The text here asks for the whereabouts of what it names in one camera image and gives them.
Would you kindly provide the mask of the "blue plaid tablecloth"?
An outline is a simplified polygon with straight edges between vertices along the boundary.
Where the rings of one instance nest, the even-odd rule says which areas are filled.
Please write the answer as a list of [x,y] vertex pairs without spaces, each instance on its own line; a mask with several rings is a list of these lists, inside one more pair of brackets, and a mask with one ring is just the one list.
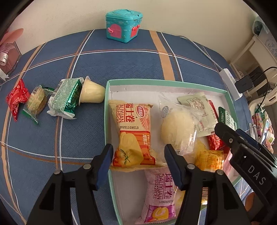
[[173,80],[225,89],[218,70],[229,63],[219,53],[184,35],[140,30],[124,44],[91,30],[54,39],[25,53],[10,79],[1,83],[1,200],[17,224],[24,224],[56,168],[74,171],[99,154],[104,142],[104,105],[83,104],[75,120],[50,116],[38,124],[22,113],[14,121],[6,96],[22,78],[32,91],[55,88],[63,78]]

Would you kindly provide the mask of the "clear-wrapped white round pastry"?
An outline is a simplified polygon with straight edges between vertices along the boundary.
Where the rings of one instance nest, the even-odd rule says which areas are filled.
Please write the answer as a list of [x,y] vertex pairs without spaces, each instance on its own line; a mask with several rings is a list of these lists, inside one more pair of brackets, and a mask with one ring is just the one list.
[[199,114],[191,107],[174,103],[159,95],[162,118],[160,137],[164,144],[171,144],[178,155],[193,153]]

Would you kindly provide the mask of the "pale beige printed snack packet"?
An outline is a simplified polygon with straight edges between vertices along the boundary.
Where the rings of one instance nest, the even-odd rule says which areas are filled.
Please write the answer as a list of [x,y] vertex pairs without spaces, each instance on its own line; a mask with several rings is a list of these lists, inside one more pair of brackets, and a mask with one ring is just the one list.
[[199,119],[197,124],[198,137],[205,137],[215,133],[215,125],[218,120],[203,92],[180,96],[177,100],[180,104],[192,108],[196,113]]

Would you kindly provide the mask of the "small green white snack packet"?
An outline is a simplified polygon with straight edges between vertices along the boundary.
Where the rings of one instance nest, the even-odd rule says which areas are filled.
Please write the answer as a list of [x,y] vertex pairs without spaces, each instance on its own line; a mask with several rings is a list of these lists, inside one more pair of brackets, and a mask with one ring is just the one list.
[[223,122],[233,130],[237,129],[237,123],[235,122],[235,120],[227,110],[225,110],[222,107],[218,107],[218,112],[219,112],[219,122]]

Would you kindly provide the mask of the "yellow cake clear wrapper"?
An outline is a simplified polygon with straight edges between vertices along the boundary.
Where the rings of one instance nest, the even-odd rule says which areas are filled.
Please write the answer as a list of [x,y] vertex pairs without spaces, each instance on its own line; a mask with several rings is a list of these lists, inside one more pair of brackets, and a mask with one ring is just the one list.
[[205,144],[197,138],[194,145],[194,164],[202,171],[215,172],[222,170],[224,164],[224,153],[222,150],[209,150]]

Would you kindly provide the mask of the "green white foil snack packet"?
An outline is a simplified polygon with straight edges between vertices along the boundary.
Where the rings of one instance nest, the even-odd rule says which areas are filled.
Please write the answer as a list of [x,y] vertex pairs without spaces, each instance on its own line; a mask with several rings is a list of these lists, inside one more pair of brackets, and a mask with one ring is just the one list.
[[75,108],[79,104],[83,83],[82,77],[61,79],[48,101],[47,113],[67,120],[75,119]]

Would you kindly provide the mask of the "yellow pudding jelly cup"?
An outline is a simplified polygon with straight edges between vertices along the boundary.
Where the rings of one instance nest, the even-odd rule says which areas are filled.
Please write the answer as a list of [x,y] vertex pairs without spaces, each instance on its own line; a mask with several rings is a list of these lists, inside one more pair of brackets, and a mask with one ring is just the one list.
[[101,103],[105,97],[105,88],[90,80],[86,76],[79,97],[79,105],[81,103]]

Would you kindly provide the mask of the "orange swiss roll packet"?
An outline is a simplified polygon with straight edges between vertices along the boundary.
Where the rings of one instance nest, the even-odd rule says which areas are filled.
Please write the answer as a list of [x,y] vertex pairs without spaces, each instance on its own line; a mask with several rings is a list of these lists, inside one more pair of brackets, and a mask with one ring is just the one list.
[[110,169],[133,172],[165,167],[151,147],[152,105],[120,100],[110,100],[108,104],[119,136]]

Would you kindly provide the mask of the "white tray with green rim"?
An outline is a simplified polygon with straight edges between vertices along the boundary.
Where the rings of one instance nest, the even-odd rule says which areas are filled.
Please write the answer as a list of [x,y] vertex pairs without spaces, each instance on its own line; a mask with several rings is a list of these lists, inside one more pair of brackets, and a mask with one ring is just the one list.
[[[194,83],[184,83],[151,79],[119,79],[109,80],[106,85],[104,101],[105,143],[118,147],[119,137],[113,120],[109,100],[121,100],[127,103],[145,103],[153,105],[151,109],[151,148],[157,157],[165,162],[164,144],[160,138],[162,117],[159,110],[159,96],[176,103],[183,95],[203,92],[215,108],[223,107],[235,121],[238,121],[234,102],[228,91]],[[119,224],[134,224],[144,205],[147,182],[143,170],[133,172],[108,172],[110,193],[113,207]]]

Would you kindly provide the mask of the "red patterned snack packet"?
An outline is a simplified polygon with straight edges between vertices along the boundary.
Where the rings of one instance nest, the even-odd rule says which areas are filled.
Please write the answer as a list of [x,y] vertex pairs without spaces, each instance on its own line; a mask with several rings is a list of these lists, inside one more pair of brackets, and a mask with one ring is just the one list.
[[[213,109],[213,113],[215,115],[215,120],[216,120],[216,122],[218,122],[218,115],[217,115],[215,106],[211,100],[209,100],[208,102]],[[207,136],[207,139],[208,139],[208,144],[209,144],[210,150],[220,150],[223,152],[223,154],[225,156],[227,156],[227,154],[230,151],[230,148],[216,134],[211,134],[211,135]]]

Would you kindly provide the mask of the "white power strip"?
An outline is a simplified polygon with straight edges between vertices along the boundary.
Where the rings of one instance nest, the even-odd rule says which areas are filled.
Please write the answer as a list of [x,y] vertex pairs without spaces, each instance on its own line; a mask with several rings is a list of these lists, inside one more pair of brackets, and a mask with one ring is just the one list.
[[231,72],[227,68],[223,68],[219,75],[221,76],[223,82],[225,83],[226,87],[228,88],[229,93],[231,94],[232,98],[237,101],[242,97],[242,93],[239,93],[235,86],[235,79],[232,76]]

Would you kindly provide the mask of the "black power adapter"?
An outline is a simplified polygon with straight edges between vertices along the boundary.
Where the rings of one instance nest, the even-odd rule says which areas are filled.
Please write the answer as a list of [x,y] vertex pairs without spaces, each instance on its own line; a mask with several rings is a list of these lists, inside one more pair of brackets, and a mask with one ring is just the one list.
[[235,82],[235,87],[237,88],[238,92],[242,94],[253,87],[252,79],[248,75],[244,76]]

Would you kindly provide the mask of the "pink swiss roll packet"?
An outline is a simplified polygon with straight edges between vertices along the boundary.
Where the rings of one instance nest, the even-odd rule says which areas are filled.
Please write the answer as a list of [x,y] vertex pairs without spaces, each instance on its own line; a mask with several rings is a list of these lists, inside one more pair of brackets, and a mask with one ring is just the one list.
[[145,170],[148,187],[135,224],[164,223],[177,218],[185,192],[173,181],[169,168]]

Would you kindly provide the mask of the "teal toy box pink doors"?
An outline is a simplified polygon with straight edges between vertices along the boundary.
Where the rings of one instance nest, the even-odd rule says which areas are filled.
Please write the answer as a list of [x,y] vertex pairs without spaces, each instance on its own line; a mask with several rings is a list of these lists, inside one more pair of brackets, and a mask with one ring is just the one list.
[[106,14],[108,39],[127,43],[138,35],[143,14],[128,9],[117,9]]

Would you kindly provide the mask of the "small red crinkled snack packet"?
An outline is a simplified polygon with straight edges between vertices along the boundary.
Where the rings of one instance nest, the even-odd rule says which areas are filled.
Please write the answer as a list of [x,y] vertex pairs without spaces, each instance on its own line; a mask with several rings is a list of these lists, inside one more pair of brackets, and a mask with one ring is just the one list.
[[29,97],[29,91],[25,87],[25,84],[21,78],[14,89],[11,90],[6,97],[6,102],[9,106],[14,121],[17,121],[19,104],[25,104]]

